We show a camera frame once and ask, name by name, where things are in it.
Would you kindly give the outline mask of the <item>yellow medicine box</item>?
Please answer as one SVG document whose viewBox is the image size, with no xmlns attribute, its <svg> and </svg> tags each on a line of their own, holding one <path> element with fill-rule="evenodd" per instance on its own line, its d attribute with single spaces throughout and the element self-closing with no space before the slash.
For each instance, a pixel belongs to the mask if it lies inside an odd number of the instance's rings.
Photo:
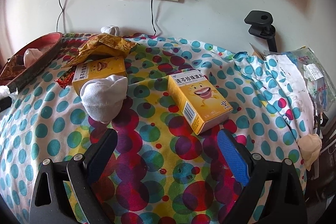
<svg viewBox="0 0 336 224">
<path fill-rule="evenodd" d="M 226 121 L 233 110 L 197 69 L 169 75 L 167 91 L 197 135 Z"/>
<path fill-rule="evenodd" d="M 80 89 L 89 80 L 104 79 L 111 75 L 127 76 L 122 56 L 79 64 L 75 70 L 72 86 L 77 95 L 80 95 Z"/>
</svg>

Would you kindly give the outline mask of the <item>red round tray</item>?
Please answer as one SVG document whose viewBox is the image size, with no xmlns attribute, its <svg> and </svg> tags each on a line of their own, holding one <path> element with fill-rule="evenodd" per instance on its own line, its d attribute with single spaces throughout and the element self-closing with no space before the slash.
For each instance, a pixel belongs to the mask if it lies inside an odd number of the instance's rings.
<svg viewBox="0 0 336 224">
<path fill-rule="evenodd" d="M 56 57 L 63 34 L 52 32 L 35 39 L 10 57 L 1 70 L 1 85 L 21 91 Z"/>
</svg>

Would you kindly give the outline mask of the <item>red candy wrapper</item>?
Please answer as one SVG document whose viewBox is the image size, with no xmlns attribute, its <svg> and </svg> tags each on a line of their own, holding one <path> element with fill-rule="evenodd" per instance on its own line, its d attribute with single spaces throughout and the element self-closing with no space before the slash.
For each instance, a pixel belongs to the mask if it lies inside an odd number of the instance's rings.
<svg viewBox="0 0 336 224">
<path fill-rule="evenodd" d="M 62 88 L 65 89 L 69 84 L 72 83 L 76 72 L 76 66 L 72 66 L 66 72 L 64 72 L 59 78 L 55 80 L 55 82 Z"/>
</svg>

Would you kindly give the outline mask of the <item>black clamp mount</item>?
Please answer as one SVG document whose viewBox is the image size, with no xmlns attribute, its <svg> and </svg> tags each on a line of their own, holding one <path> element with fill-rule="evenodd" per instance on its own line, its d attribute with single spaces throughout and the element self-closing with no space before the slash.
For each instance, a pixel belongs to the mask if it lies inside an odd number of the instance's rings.
<svg viewBox="0 0 336 224">
<path fill-rule="evenodd" d="M 249 24 L 250 35 L 266 40 L 268 49 L 277 53 L 276 28 L 273 26 L 273 17 L 269 12 L 252 10 L 244 19 L 245 24 Z"/>
</svg>

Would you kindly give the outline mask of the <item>polka dot tablecloth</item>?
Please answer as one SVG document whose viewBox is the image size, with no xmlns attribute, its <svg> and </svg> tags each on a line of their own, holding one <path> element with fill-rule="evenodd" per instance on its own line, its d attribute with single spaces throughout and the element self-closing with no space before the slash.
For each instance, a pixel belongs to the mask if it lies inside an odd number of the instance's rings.
<svg viewBox="0 0 336 224">
<path fill-rule="evenodd" d="M 50 65 L 15 98 L 1 119 L 1 197 L 20 223 L 45 158 L 69 160 L 105 132 L 73 87 L 57 78 L 87 34 L 64 36 Z M 307 174 L 298 141 L 313 116 L 278 56 L 260 59 L 199 41 L 135 34 L 125 59 L 127 98 L 111 127 L 118 144 L 93 189 L 115 223 L 219 223 L 242 191 L 218 149 L 227 129 L 265 159 L 291 159 L 302 187 Z M 195 68 L 230 103 L 229 118 L 200 135 L 167 91 L 170 74 Z"/>
</svg>

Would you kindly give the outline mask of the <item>clear plastic bag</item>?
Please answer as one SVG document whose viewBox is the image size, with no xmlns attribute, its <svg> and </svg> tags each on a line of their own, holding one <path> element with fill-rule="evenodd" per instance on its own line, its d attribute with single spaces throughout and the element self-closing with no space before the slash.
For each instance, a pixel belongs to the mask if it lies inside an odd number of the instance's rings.
<svg viewBox="0 0 336 224">
<path fill-rule="evenodd" d="M 0 98 L 8 97 L 11 94 L 9 88 L 7 86 L 0 86 Z"/>
</svg>

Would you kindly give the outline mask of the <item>yellow snack bag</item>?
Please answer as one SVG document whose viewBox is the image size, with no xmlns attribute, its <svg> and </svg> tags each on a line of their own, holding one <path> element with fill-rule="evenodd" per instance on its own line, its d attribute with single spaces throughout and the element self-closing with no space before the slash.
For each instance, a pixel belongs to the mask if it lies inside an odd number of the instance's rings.
<svg viewBox="0 0 336 224">
<path fill-rule="evenodd" d="M 127 57 L 130 50 L 134 48 L 136 43 L 123 39 L 122 37 L 103 33 L 92 36 L 89 40 L 80 48 L 79 54 L 72 58 L 65 68 L 73 65 L 79 65 L 92 56 L 105 56 L 108 57 Z"/>
</svg>

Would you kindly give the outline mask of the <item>beige cloth at edge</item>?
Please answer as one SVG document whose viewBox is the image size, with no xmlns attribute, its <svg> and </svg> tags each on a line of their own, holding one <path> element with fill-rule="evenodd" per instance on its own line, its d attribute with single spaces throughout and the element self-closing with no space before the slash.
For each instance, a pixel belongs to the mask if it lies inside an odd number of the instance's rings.
<svg viewBox="0 0 336 224">
<path fill-rule="evenodd" d="M 319 157 L 322 140 L 317 134 L 308 134 L 301 137 L 297 144 L 303 158 L 304 166 L 306 170 L 310 171 L 311 166 Z"/>
</svg>

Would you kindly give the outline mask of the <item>plastic bag with papers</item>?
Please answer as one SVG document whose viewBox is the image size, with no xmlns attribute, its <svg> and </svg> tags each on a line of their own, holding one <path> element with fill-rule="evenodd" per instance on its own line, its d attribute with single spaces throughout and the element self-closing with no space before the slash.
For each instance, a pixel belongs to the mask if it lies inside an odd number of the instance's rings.
<svg viewBox="0 0 336 224">
<path fill-rule="evenodd" d="M 267 56 L 271 56 L 279 63 L 287 63 L 291 67 L 295 65 L 301 73 L 301 78 L 305 81 L 307 92 L 313 101 L 315 110 L 319 113 L 329 111 L 331 105 L 335 102 L 335 86 L 314 51 L 306 46 L 280 53 L 267 50 L 260 52 L 256 47 L 252 47 L 252 49 L 253 54 L 263 60 Z"/>
</svg>

